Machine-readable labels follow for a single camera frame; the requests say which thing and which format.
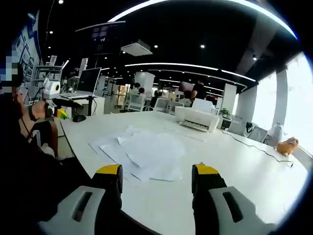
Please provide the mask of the person's left hand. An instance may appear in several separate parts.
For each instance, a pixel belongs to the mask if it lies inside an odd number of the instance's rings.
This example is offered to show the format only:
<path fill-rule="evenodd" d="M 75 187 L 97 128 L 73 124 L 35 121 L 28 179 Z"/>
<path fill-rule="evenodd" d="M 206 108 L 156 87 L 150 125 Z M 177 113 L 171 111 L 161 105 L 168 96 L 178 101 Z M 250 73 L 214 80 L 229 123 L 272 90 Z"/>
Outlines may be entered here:
<path fill-rule="evenodd" d="M 43 100 L 32 105 L 31 111 L 35 119 L 50 118 L 52 116 L 52 110 L 48 107 L 48 104 Z"/>

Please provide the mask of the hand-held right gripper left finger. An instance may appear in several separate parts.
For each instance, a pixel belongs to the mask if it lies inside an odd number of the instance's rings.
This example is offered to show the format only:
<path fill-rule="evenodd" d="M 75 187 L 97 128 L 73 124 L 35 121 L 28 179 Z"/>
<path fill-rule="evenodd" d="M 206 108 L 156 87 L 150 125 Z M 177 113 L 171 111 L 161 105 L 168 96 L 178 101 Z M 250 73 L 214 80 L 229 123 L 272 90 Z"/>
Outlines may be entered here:
<path fill-rule="evenodd" d="M 39 222 L 45 235 L 94 235 L 102 215 L 113 218 L 122 207 L 123 167 L 104 166 L 96 171 L 91 186 L 80 186 L 57 208 L 47 222 Z"/>

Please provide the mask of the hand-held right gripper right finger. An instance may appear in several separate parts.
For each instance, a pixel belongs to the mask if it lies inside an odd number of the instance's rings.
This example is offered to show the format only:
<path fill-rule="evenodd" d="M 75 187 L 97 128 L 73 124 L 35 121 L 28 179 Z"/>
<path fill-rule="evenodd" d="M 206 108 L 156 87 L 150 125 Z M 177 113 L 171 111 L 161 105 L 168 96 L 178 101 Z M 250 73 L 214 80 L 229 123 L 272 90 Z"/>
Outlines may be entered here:
<path fill-rule="evenodd" d="M 192 208 L 197 235 L 268 235 L 274 224 L 264 223 L 255 205 L 203 163 L 192 166 Z"/>

